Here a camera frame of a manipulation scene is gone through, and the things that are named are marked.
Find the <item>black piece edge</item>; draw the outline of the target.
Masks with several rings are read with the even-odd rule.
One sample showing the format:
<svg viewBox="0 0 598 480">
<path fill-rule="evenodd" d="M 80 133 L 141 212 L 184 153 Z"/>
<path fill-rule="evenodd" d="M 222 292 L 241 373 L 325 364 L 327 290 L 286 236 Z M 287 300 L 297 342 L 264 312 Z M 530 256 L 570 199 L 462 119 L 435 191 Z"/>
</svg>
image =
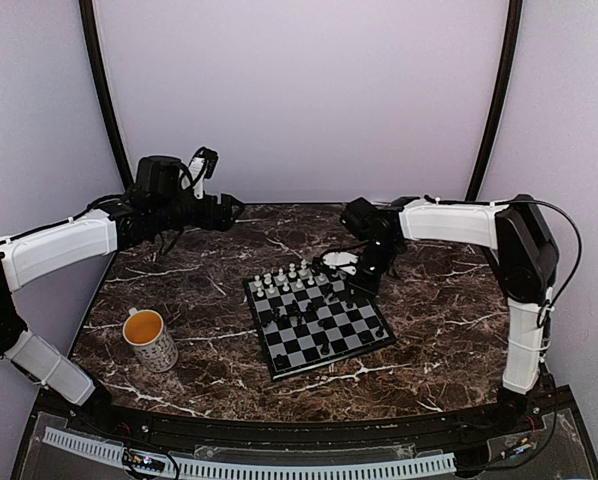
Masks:
<svg viewBox="0 0 598 480">
<path fill-rule="evenodd" d="M 282 354 L 277 354 L 274 358 L 274 363 L 278 368 L 282 368 L 285 364 L 286 357 Z"/>
</svg>

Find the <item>black knight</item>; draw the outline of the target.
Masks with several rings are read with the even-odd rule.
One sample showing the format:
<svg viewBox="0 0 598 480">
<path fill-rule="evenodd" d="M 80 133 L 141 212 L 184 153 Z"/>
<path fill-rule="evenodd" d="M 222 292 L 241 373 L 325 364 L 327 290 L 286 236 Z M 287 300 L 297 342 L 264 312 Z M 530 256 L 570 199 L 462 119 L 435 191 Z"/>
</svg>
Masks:
<svg viewBox="0 0 598 480">
<path fill-rule="evenodd" d="M 363 344 L 368 344 L 374 340 L 374 337 L 370 331 L 364 331 L 359 334 L 359 338 Z"/>
</svg>

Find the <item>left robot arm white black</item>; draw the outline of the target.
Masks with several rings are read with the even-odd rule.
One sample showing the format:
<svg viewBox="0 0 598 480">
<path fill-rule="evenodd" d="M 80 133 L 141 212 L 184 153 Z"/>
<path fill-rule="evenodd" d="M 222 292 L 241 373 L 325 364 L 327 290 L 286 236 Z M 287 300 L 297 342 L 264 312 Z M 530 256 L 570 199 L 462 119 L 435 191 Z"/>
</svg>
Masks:
<svg viewBox="0 0 598 480">
<path fill-rule="evenodd" d="M 229 194 L 205 192 L 203 183 L 217 162 L 217 153 L 206 147 L 189 162 L 144 157 L 124 193 L 100 197 L 56 223 L 0 238 L 0 358 L 82 407 L 82 421 L 99 436 L 120 427 L 119 412 L 102 399 L 107 390 L 28 326 L 12 294 L 54 271 L 152 241 L 166 231 L 229 230 L 245 206 Z"/>
</svg>

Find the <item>black grey chess board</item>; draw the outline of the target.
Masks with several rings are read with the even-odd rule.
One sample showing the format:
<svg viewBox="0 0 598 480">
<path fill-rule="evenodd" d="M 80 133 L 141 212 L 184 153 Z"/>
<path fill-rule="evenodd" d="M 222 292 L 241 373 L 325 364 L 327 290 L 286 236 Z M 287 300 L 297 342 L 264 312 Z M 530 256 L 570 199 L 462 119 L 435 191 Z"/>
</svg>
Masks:
<svg viewBox="0 0 598 480">
<path fill-rule="evenodd" d="M 367 298 L 347 298 L 343 271 L 318 273 L 306 264 L 302 272 L 294 269 L 280 270 L 275 274 L 255 275 L 242 281 L 245 300 L 252 315 L 271 379 L 274 381 L 296 376 L 324 367 L 334 362 L 371 353 L 392 345 L 396 337 L 379 307 Z M 259 324 L 256 306 L 266 304 L 275 297 L 300 296 L 322 298 L 325 306 L 318 312 L 319 318 L 307 325 L 279 330 L 270 325 Z M 383 326 L 385 335 L 377 339 L 374 332 Z M 370 331 L 374 340 L 363 344 L 359 334 Z M 324 340 L 329 341 L 330 353 L 320 354 Z M 286 357 L 278 368 L 274 363 L 277 354 Z"/>
</svg>

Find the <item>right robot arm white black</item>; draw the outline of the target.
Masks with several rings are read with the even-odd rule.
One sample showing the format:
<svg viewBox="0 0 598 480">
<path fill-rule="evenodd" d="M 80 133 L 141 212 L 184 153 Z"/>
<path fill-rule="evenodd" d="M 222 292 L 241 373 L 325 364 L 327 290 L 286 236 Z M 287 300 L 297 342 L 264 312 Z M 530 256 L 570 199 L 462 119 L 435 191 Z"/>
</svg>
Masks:
<svg viewBox="0 0 598 480">
<path fill-rule="evenodd" d="M 348 203 L 340 222 L 365 248 L 352 264 L 347 290 L 374 299 L 381 278 L 408 241 L 477 245 L 494 257 L 494 275 L 509 307 L 505 389 L 526 394 L 536 384 L 547 348 L 546 327 L 559 298 L 559 249 L 541 213 L 545 202 L 527 194 L 490 202 L 401 197 L 375 206 L 363 197 Z"/>
</svg>

